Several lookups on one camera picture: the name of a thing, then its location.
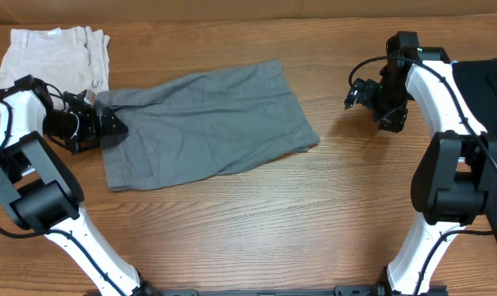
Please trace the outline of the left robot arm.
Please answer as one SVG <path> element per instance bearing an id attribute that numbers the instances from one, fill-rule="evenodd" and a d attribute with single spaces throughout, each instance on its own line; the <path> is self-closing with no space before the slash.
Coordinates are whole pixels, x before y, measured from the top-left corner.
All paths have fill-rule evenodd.
<path id="1" fill-rule="evenodd" d="M 75 95 L 31 75 L 0 89 L 0 205 L 22 231 L 0 226 L 9 238 L 44 236 L 86 273 L 100 295 L 156 295 L 158 290 L 124 261 L 97 230 L 74 174 L 48 145 L 81 153 L 100 139 L 127 133 L 94 95 Z"/>

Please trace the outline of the grey shorts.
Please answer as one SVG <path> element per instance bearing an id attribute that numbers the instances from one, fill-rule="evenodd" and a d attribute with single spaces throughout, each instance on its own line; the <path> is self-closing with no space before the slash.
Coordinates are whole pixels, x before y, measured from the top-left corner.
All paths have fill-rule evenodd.
<path id="1" fill-rule="evenodd" d="M 128 128 L 101 140 L 113 191 L 243 173 L 320 142 L 278 60 L 109 90 L 96 103 Z"/>

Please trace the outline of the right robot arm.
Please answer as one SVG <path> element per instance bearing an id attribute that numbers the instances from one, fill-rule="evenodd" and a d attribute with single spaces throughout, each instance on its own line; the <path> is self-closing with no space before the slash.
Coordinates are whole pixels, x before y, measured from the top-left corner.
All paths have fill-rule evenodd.
<path id="1" fill-rule="evenodd" d="M 340 285 L 337 295 L 444 295 L 430 280 L 451 242 L 471 234 L 497 196 L 497 60 L 455 62 L 416 33 L 387 40 L 380 80 L 350 76 L 347 108 L 361 104 L 379 129 L 400 132 L 409 101 L 430 134 L 410 186 L 415 219 L 397 256 L 372 285 Z"/>

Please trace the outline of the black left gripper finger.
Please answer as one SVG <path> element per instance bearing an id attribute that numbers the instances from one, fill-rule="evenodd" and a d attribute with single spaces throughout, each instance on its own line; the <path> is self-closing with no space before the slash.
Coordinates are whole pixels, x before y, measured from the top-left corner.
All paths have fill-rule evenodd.
<path id="1" fill-rule="evenodd" d="M 115 119 L 116 115 L 114 112 L 105 104 L 94 105 L 94 111 L 98 118 L 100 119 Z"/>
<path id="2" fill-rule="evenodd" d="M 104 114 L 99 117 L 99 144 L 109 149 L 120 144 L 128 133 L 128 127 L 116 115 Z"/>

